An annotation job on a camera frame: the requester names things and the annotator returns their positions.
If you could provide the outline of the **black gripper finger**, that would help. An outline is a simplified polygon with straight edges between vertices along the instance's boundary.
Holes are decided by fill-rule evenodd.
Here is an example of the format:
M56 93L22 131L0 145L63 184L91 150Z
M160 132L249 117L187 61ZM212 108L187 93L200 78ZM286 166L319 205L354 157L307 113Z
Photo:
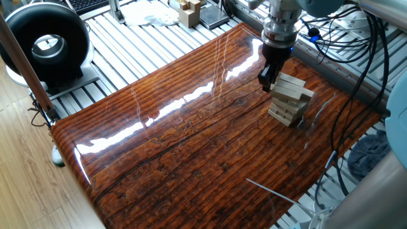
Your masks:
M258 74L259 83L262 85L262 89L265 92L270 91L270 85L274 79L274 67L270 64L266 65L264 69L260 70Z
M270 83L274 84L277 76L280 74L280 71L282 69L282 64L281 63L274 63L270 65Z

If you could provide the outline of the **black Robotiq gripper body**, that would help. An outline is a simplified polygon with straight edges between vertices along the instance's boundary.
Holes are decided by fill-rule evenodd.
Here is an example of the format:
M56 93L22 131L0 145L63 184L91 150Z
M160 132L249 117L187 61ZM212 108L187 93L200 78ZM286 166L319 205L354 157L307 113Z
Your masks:
M275 48L267 44L263 44L262 54L265 58L265 65L283 66L291 56L291 47Z

